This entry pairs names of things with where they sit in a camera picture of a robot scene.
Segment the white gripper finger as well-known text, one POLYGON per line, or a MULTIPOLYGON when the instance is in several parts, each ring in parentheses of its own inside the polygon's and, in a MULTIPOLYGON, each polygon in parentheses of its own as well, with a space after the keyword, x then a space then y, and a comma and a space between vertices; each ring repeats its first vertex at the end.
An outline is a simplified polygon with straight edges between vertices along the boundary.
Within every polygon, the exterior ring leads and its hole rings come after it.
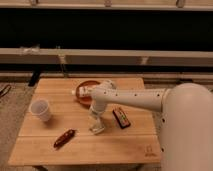
POLYGON ((101 132, 103 132, 105 129, 105 126, 102 122, 97 122, 95 125, 95 129, 94 129, 94 133, 95 134, 100 134, 101 132))
POLYGON ((96 125, 96 121, 91 122, 90 125, 89 125, 89 130, 90 130, 90 131, 94 131, 95 125, 96 125))

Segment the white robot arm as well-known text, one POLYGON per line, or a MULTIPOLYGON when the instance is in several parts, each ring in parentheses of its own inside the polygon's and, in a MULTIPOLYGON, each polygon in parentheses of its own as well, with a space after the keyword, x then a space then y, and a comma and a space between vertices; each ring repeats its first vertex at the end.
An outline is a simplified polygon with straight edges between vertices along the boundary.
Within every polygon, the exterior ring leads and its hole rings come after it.
POLYGON ((162 171, 213 171, 213 92, 195 83, 171 89, 119 90, 104 81, 91 92, 91 114, 110 103, 162 114, 162 171))

